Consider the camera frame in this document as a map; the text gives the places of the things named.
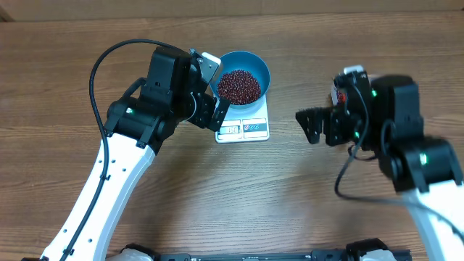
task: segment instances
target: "wooden tabletop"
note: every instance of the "wooden tabletop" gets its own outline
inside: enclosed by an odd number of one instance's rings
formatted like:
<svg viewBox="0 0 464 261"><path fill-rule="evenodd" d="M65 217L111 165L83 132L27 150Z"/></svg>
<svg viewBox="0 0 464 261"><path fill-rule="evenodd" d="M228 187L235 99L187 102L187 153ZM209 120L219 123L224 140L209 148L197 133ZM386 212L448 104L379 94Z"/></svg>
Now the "wooden tabletop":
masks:
<svg viewBox="0 0 464 261"><path fill-rule="evenodd" d="M247 50L272 74L270 140L217 144L181 124L134 190L109 246L159 252L306 252L373 237L427 260L407 210L346 202L333 186L347 145L308 144L294 113L326 105L331 79L362 64L420 84L426 132L464 162L464 12L310 14L0 24L0 259L40 256L70 214L99 148L88 100L98 56L151 38L220 56ZM104 117L138 77L154 46L131 45L99 68ZM376 162L355 162L341 185L394 197Z"/></svg>

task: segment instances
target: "white digital scale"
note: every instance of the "white digital scale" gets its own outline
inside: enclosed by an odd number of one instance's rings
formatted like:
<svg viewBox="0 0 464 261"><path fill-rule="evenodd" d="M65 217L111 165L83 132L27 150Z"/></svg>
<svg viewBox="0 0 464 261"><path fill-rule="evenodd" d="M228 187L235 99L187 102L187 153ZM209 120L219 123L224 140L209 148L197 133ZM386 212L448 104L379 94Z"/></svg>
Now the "white digital scale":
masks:
<svg viewBox="0 0 464 261"><path fill-rule="evenodd" d="M220 130L215 132L215 137L220 144L267 141L269 139L269 117L266 95L247 108L238 109L236 105L231 105Z"/></svg>

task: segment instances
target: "green light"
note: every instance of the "green light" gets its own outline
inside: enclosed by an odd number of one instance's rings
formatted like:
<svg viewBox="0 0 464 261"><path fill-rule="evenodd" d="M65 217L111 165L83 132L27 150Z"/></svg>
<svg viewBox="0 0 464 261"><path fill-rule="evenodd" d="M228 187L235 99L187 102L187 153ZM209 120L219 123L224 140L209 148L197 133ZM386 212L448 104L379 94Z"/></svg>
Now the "green light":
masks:
<svg viewBox="0 0 464 261"><path fill-rule="evenodd" d="M427 155L425 153L419 154L420 164L425 165L427 164Z"/></svg>

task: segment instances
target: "red bean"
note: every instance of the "red bean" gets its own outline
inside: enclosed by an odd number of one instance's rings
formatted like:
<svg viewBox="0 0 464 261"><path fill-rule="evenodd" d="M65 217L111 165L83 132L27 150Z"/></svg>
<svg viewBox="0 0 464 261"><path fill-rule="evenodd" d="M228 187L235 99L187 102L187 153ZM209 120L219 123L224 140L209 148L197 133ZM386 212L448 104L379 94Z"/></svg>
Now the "red bean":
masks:
<svg viewBox="0 0 464 261"><path fill-rule="evenodd" d="M261 96L260 83L250 72L233 70L224 73L217 85L217 94L235 105L250 104Z"/></svg>

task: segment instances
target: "bowl of beans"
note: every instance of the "bowl of beans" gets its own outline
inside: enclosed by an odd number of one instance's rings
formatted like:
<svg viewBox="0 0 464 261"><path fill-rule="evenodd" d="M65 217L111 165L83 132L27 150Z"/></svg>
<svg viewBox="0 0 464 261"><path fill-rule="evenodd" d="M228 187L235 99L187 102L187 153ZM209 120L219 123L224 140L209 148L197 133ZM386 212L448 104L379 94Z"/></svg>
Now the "bowl of beans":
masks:
<svg viewBox="0 0 464 261"><path fill-rule="evenodd" d="M246 109L259 104L270 85L270 71L256 54L233 51L220 58L223 71L211 89L214 95L231 101L231 108Z"/></svg>

